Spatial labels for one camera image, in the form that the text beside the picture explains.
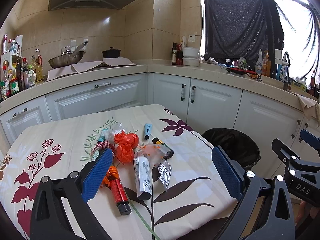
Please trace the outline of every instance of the faucet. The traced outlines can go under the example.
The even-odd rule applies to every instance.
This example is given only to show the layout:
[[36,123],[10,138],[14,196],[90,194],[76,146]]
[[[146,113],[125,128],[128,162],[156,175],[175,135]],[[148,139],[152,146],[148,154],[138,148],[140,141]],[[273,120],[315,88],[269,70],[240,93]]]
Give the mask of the faucet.
[[288,63],[288,69],[287,69],[287,73],[286,73],[286,77],[285,77],[285,81],[288,81],[288,79],[289,79],[289,70],[290,70],[290,57],[289,57],[289,53],[287,51],[284,53],[282,61]]

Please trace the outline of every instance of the silver bolt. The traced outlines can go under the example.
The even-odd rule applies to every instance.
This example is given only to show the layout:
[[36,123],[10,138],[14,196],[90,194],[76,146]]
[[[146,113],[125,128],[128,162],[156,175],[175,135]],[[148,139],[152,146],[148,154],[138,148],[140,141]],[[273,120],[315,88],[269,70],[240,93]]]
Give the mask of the silver bolt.
[[41,182],[45,183],[49,180],[47,176],[42,177]]
[[254,177],[254,172],[253,171],[247,171],[246,174],[247,174],[247,176],[249,178],[253,178]]
[[78,175],[79,175],[79,173],[77,171],[73,171],[70,173],[70,178],[74,179],[74,178],[78,177]]
[[283,177],[281,175],[277,175],[277,180],[283,181]]

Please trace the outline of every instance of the tablecloth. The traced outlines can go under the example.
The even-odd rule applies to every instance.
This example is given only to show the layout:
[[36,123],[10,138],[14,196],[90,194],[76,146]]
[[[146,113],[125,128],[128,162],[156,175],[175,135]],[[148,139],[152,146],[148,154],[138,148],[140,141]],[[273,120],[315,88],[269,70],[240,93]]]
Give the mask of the tablecloth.
[[[104,128],[122,123],[135,132],[140,145],[158,137],[173,151],[169,162],[169,189],[153,178],[153,196],[136,198],[134,168],[119,164],[120,179],[130,199],[132,213],[121,216],[107,187],[88,201],[100,224],[114,240],[177,239],[212,219],[230,215],[236,205],[211,159],[212,145],[161,105],[136,106],[89,114],[25,129],[0,165],[0,201],[25,238],[30,235],[30,216],[37,186],[43,176],[62,179],[80,171],[91,160],[91,150]],[[144,140],[145,123],[153,124]],[[66,199],[63,200],[74,232],[84,237]]]

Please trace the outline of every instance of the blue gripper pad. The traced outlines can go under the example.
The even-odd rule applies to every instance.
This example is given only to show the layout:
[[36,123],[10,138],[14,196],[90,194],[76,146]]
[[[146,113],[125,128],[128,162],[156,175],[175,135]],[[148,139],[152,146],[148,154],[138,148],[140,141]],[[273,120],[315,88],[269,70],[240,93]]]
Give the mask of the blue gripper pad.
[[240,201],[243,197],[243,182],[234,170],[231,160],[220,146],[213,148],[212,162],[222,178],[230,196]]
[[312,133],[309,133],[307,130],[303,129],[300,131],[300,138],[313,149],[320,150],[320,139],[314,136]]
[[85,203],[96,195],[103,178],[109,170],[113,161],[112,151],[107,148],[100,158],[97,158],[95,165],[91,169],[82,183],[82,199]]

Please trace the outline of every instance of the trash can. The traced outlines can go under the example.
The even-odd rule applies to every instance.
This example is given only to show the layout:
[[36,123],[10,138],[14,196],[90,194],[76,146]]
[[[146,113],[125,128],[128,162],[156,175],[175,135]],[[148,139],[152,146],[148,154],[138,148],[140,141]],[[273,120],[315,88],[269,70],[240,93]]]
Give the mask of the trash can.
[[239,162],[245,171],[250,170],[261,158],[256,143],[237,130],[212,128],[205,131],[202,136],[213,146],[220,145],[229,158]]

